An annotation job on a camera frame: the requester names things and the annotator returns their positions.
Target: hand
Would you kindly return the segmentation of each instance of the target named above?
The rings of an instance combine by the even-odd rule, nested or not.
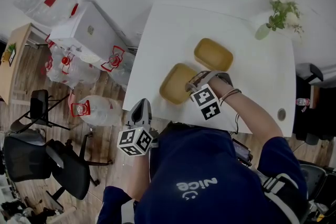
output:
[[[233,89],[230,84],[227,84],[218,77],[213,77],[210,79],[208,84],[218,98],[221,98],[223,95]]]

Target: wooden tray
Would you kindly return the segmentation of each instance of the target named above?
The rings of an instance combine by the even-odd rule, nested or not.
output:
[[[195,60],[210,70],[227,71],[233,55],[217,42],[203,38],[194,50]]]
[[[182,104],[190,95],[185,91],[185,84],[196,74],[197,72],[189,66],[183,63],[176,64],[162,82],[160,95],[175,105]]]

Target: wooden floor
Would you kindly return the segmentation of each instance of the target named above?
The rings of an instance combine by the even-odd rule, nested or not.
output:
[[[15,86],[17,90],[27,90],[28,94],[21,96],[25,100],[29,100],[33,90],[47,89],[49,94],[52,94],[55,99],[60,99],[69,93],[69,88],[60,83],[50,82],[41,69],[47,61],[50,52],[47,48],[35,50],[30,47],[24,49],[24,56],[19,67]],[[99,81],[95,85],[78,85],[75,88],[76,100],[89,95],[97,94],[104,97],[110,97],[119,100],[122,104],[124,92],[119,85],[114,83],[106,72],[102,72]],[[0,131],[7,131],[10,124],[23,115],[29,107],[23,105],[7,106],[0,102]],[[71,131],[66,131],[58,127],[44,128],[47,134],[47,140],[60,140],[65,143],[67,139],[73,140],[75,152],[80,151],[81,141],[86,133],[89,132],[89,127],[80,118],[73,118],[69,112],[67,102],[63,102],[49,114],[49,120],[69,126]],[[153,119],[152,126],[159,132],[164,129],[168,121],[161,119]],[[95,223],[95,218],[99,213],[103,191],[105,186],[117,186],[124,188],[128,182],[128,175],[132,167],[132,158],[125,156],[121,151],[117,150],[118,132],[122,128],[122,118],[118,126],[113,127],[97,127],[94,130],[93,138],[88,139],[86,160],[93,162],[107,162],[113,160],[114,164],[105,167],[91,168],[91,174],[94,179],[100,180],[100,185],[94,187],[90,185],[89,192],[85,199],[80,201],[73,198],[65,192],[59,199],[59,202],[64,206],[65,210],[71,206],[75,206],[77,210],[71,213],[59,223]],[[261,146],[251,135],[238,134],[234,138],[243,142],[252,150],[254,155],[253,163],[257,164]],[[288,142],[293,150],[302,144],[302,141],[297,141],[294,138],[289,138]],[[295,151],[295,155],[299,159],[318,163],[320,165],[328,165],[332,152],[332,143],[320,142],[317,146],[302,145]],[[54,193],[60,186],[51,177],[47,180],[30,180],[16,184],[17,189],[22,197],[28,197],[32,204],[38,204],[42,199],[41,204],[36,205],[36,211],[42,211],[43,207],[51,208],[46,197],[46,190]]]

